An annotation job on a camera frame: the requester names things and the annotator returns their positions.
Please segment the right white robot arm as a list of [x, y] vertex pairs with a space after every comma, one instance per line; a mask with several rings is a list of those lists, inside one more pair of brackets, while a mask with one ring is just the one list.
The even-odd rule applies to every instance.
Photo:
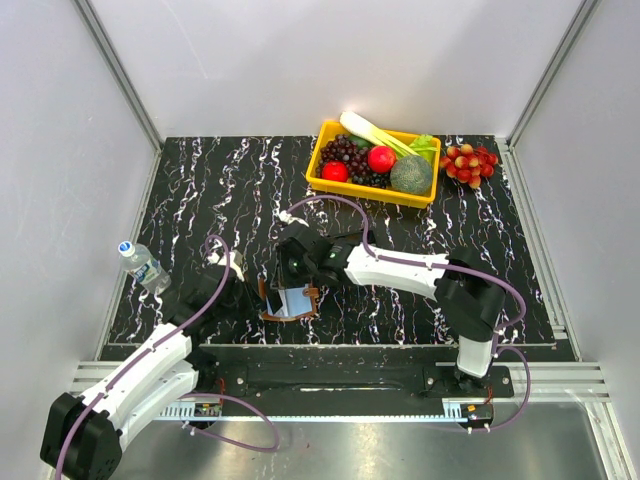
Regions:
[[480, 394], [489, 388], [496, 320], [506, 297], [503, 287], [471, 269], [467, 256], [418, 255], [377, 248], [366, 232], [325, 237], [294, 222], [275, 246], [277, 281], [297, 288], [376, 286], [435, 301], [458, 339], [458, 355], [442, 391]]

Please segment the brown leather card holder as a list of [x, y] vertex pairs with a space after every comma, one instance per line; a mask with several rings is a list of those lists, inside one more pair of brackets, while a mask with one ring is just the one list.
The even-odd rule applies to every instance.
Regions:
[[319, 290], [304, 287], [271, 289], [264, 278], [258, 281], [259, 297], [264, 303], [260, 318], [270, 322], [294, 322], [317, 314]]

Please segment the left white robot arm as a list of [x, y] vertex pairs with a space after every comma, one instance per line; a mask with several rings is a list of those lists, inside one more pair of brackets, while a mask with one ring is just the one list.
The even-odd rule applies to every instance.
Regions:
[[238, 253], [209, 260], [212, 271], [115, 370], [78, 395], [54, 400], [40, 458], [56, 478], [109, 478], [131, 441], [166, 407], [213, 390], [216, 361], [201, 346], [221, 320], [240, 315], [250, 295]]

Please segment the black card box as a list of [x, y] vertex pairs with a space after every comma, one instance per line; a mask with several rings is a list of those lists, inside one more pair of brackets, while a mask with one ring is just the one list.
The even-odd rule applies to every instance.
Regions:
[[330, 242], [343, 241], [350, 245], [358, 245], [360, 243], [363, 243], [364, 239], [366, 239], [369, 245], [376, 244], [375, 234], [370, 230], [365, 231], [364, 229], [350, 230], [333, 235], [326, 235], [325, 239]]

